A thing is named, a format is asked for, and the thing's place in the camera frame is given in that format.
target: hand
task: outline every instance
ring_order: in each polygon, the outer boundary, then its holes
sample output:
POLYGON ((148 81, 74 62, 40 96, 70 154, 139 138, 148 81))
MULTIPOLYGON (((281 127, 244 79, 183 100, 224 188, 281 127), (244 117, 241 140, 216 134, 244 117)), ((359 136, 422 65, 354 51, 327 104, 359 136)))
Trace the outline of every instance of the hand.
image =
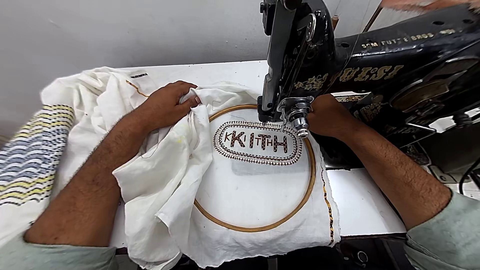
POLYGON ((179 104, 180 98, 186 95, 190 88, 196 85, 184 81, 167 84, 150 95, 150 97, 137 109, 131 112, 147 132, 157 128, 174 125, 190 112, 190 108, 200 104, 200 99, 190 97, 179 104))
POLYGON ((344 140, 361 127, 366 127, 330 94, 318 96, 308 114, 310 131, 323 136, 344 140))

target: table surface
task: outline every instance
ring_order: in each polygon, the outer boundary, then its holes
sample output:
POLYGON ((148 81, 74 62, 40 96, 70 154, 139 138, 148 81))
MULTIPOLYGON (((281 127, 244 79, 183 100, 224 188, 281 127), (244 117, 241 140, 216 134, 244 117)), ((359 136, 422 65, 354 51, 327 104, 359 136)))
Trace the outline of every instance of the table surface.
MULTIPOLYGON (((138 67, 124 70, 139 69, 145 70, 159 87, 182 80, 198 86, 230 81, 253 89, 262 89, 268 65, 266 61, 244 61, 138 67)), ((348 94, 354 93, 342 92, 334 95, 348 94)), ((342 236, 406 232, 402 221, 365 169, 331 170, 327 171, 327 174, 332 188, 332 196, 340 214, 342 236)), ((110 245, 126 246, 124 221, 124 207, 121 204, 117 212, 110 245)))

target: embroidery hoop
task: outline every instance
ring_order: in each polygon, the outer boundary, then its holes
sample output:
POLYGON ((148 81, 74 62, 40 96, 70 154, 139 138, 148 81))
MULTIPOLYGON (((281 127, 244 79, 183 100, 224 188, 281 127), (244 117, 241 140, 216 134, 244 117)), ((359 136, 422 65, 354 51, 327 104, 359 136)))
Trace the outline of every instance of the embroidery hoop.
MULTIPOLYGON (((244 109, 254 109, 254 110, 256 110, 257 105, 247 104, 247 105, 238 105, 238 106, 233 106, 233 107, 230 107, 230 108, 226 108, 226 109, 221 110, 221 111, 215 113, 214 115, 210 116, 208 118, 208 120, 211 122, 212 120, 214 120, 218 116, 223 115, 225 113, 228 113, 228 112, 231 112, 231 111, 234 111, 234 110, 244 110, 244 109)), ((295 207, 295 209, 293 211, 291 211, 286 217, 280 219, 279 221, 277 221, 275 223, 272 223, 270 225, 267 225, 267 226, 262 226, 262 227, 254 227, 254 228, 239 227, 239 226, 235 226, 235 225, 223 222, 223 221, 217 219, 216 217, 212 216, 210 213, 208 213, 200 205, 200 203, 197 201, 197 199, 195 199, 193 204, 197 207, 197 209, 207 219, 209 219, 213 223, 215 223, 217 225, 220 225, 222 227, 225 227, 227 229, 234 230, 234 231, 245 232, 245 233, 255 233, 255 232, 268 231, 268 230, 271 230, 273 228, 276 228, 276 227, 280 226, 281 224, 283 224, 284 222, 289 220, 291 217, 293 217, 305 205, 305 203, 307 203, 308 199, 310 198, 310 195, 312 194, 313 185, 315 184, 316 170, 317 170, 316 169, 315 155, 313 154, 313 148, 312 148, 312 145, 311 145, 310 141, 308 140, 308 138, 303 139, 303 142, 305 143, 305 146, 308 150, 308 158, 309 158, 309 161, 310 161, 310 180, 309 180, 309 183, 308 183, 307 191, 305 192, 305 195, 303 196, 301 202, 297 205, 297 207, 295 207)))

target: sleeve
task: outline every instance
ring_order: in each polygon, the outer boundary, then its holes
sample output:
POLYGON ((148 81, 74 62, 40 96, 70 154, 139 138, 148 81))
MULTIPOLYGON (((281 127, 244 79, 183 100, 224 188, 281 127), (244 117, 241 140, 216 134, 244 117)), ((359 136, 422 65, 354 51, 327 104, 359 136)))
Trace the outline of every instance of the sleeve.
POLYGON ((405 252, 420 270, 480 269, 480 201, 452 192, 445 209, 407 232, 405 252))
POLYGON ((115 247, 39 245, 26 243, 23 233, 0 248, 0 269, 118 270, 115 247))

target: blue and yellow striped fabric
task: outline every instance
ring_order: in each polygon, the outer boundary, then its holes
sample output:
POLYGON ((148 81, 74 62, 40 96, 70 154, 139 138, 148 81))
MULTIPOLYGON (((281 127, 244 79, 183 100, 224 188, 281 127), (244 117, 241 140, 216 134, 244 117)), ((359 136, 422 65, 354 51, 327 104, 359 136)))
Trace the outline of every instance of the blue and yellow striped fabric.
POLYGON ((0 151, 0 206, 48 198, 73 125, 73 108, 44 105, 0 151))

